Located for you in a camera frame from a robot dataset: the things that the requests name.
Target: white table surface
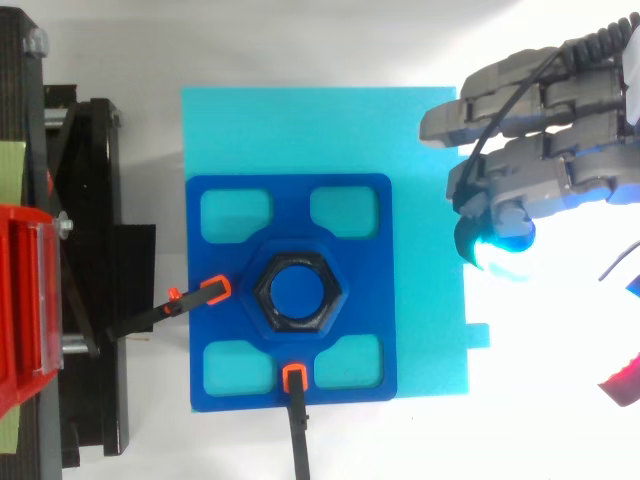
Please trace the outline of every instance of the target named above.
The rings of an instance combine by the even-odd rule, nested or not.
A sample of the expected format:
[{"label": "white table surface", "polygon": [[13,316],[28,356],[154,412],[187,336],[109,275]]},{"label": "white table surface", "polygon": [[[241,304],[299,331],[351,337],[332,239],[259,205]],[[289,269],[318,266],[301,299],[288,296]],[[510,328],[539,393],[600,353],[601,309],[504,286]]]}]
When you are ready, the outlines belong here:
[{"label": "white table surface", "polygon": [[[186,288],[183,85],[460,86],[510,53],[638,9],[637,0],[9,3],[49,33],[45,82],[77,83],[80,99],[107,97],[123,112],[123,214],[158,225],[157,302],[169,286]],[[310,407],[314,480],[640,478],[640,406],[619,409],[586,368],[617,349],[611,318],[637,308],[569,284],[466,273],[468,321],[490,323],[493,335],[491,349],[469,354],[471,394]],[[284,409],[191,413],[187,339],[181,318],[128,340],[129,448],[108,459],[82,449],[65,480],[293,478]]]}]

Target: hexagonal nut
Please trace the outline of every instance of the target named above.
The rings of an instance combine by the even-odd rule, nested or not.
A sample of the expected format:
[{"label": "hexagonal nut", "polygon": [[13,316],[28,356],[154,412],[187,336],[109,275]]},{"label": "hexagonal nut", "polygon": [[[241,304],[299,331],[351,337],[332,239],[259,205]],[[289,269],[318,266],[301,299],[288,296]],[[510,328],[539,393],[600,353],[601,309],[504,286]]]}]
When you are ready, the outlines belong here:
[{"label": "hexagonal nut", "polygon": [[[320,307],[304,318],[290,318],[278,311],[271,299],[273,279],[287,267],[302,265],[313,270],[324,286]],[[287,252],[274,255],[258,279],[253,294],[269,326],[279,333],[315,333],[322,330],[342,299],[342,288],[329,263],[318,252]]]}]

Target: black cable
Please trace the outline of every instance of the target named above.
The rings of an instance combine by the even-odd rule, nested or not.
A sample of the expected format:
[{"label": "black cable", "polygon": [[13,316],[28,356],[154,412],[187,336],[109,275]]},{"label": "black cable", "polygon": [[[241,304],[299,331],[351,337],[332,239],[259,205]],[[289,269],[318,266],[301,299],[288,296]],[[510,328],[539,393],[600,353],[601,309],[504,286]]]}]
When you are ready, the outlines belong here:
[{"label": "black cable", "polygon": [[502,106],[487,128],[482,132],[469,159],[465,162],[460,175],[460,180],[456,184],[456,191],[453,194],[453,209],[458,212],[473,196],[469,190],[468,180],[473,167],[480,159],[480,152],[484,148],[487,140],[491,138],[493,132],[500,126],[513,106],[540,79],[542,74],[562,57],[567,70],[571,74],[587,70],[593,65],[622,53],[626,48],[631,35],[640,27],[640,14],[632,13],[629,18],[621,18],[618,23],[612,23],[608,28],[601,28],[597,34],[591,34],[578,40],[565,42],[562,47],[549,55],[545,60],[527,77],[518,89],[509,97],[509,100]]},{"label": "black cable", "polygon": [[613,271],[613,269],[616,268],[620,264],[620,262],[622,262],[622,260],[624,260],[629,255],[631,255],[631,253],[633,253],[633,251],[638,247],[640,247],[640,240],[637,241],[636,243],[634,243],[633,245],[631,245],[624,252],[622,252],[620,254],[620,256],[618,258],[616,258],[616,261],[613,262],[611,264],[611,266],[609,268],[607,268],[602,275],[600,275],[600,278],[598,278],[598,281],[601,282],[605,278],[607,278],[609,276],[609,274]]},{"label": "black cable", "polygon": [[502,106],[502,108],[498,111],[496,116],[493,117],[493,119],[491,119],[491,123],[489,123],[489,126],[487,126],[487,128],[485,128],[485,130],[482,132],[482,135],[480,135],[480,138],[478,138],[478,143],[473,149],[471,156],[465,162],[464,168],[462,170],[462,174],[460,175],[460,180],[458,180],[458,183],[456,185],[456,191],[453,196],[453,208],[455,210],[457,210],[458,209],[457,207],[462,206],[464,203],[466,203],[466,200],[468,200],[465,198],[461,203],[459,203],[456,201],[456,196],[463,195],[464,187],[467,181],[469,180],[469,175],[471,174],[471,171],[473,170],[474,165],[477,163],[478,159],[480,158],[480,152],[482,151],[485,144],[487,143],[487,140],[491,138],[491,135],[493,135],[493,132],[495,131],[495,129],[498,128],[502,120],[504,120],[504,118],[511,111],[511,109],[518,102],[518,100],[522,98],[522,96],[527,92],[527,90],[531,88],[531,86],[536,82],[536,80],[540,78],[540,76],[545,72],[545,70],[549,68],[549,66],[561,54],[562,54],[561,50],[557,50],[553,52],[553,54],[549,55],[544,60],[544,62],[542,62],[538,66],[538,68],[536,68],[533,72],[531,72],[531,75],[529,75],[529,77],[523,83],[520,84],[518,89],[513,93],[513,95],[511,95],[511,97],[509,97],[509,100],[507,100],[507,102]]}]

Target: bolt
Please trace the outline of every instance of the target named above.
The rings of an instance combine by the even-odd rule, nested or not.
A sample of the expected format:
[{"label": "bolt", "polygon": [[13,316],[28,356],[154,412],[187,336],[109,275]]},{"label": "bolt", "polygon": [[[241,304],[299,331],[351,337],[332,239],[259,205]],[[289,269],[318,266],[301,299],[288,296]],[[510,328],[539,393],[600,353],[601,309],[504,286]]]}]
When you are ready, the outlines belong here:
[{"label": "bolt", "polygon": [[45,58],[49,55],[49,37],[47,32],[41,28],[33,28],[24,39],[24,51],[37,59]]},{"label": "bolt", "polygon": [[111,111],[111,125],[115,128],[122,127],[122,112],[120,110]]},{"label": "bolt", "polygon": [[73,220],[67,216],[67,212],[60,212],[58,218],[55,221],[58,235],[62,240],[69,238],[69,232],[73,230]]}]

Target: orange clamp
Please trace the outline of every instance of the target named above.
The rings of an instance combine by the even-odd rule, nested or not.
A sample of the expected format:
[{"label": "orange clamp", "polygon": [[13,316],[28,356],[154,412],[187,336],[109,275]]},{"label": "orange clamp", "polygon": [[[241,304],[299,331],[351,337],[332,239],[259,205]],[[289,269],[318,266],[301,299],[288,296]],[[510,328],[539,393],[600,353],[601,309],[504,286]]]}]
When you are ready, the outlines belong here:
[{"label": "orange clamp", "polygon": [[290,363],[282,369],[282,384],[284,391],[289,393],[289,373],[299,371],[302,375],[302,389],[306,392],[309,388],[309,378],[307,377],[307,367],[302,363]]},{"label": "orange clamp", "polygon": [[177,302],[181,298],[182,298],[182,293],[180,293],[180,290],[178,290],[176,287],[171,287],[169,289],[169,301],[170,302]]},{"label": "orange clamp", "polygon": [[231,296],[231,282],[229,282],[229,279],[224,275],[216,275],[215,277],[210,278],[209,280],[205,280],[200,284],[200,288],[204,288],[216,282],[222,282],[222,285],[224,285],[225,292],[222,295],[219,295],[216,298],[209,300],[207,302],[207,305],[215,305],[216,303],[220,303],[221,301],[226,300]]}]

